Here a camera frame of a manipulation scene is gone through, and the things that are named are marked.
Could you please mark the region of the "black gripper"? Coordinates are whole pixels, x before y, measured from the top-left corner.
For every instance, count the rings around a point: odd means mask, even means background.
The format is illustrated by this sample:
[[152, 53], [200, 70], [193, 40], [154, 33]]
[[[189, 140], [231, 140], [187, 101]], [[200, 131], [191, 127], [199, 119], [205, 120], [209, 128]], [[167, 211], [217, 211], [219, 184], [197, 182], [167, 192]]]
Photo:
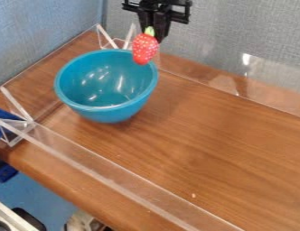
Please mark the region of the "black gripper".
[[124, 0], [122, 9], [136, 12], [142, 32], [154, 27], [157, 41], [169, 36], [171, 22], [189, 23], [193, 0]]

